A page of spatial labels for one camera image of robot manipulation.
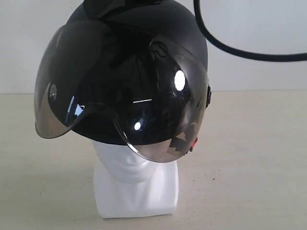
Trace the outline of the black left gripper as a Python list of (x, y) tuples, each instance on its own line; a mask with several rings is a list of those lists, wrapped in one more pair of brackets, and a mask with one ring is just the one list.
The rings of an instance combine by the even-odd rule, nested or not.
[(166, 0), (84, 0), (83, 19), (165, 19), (167, 5)]

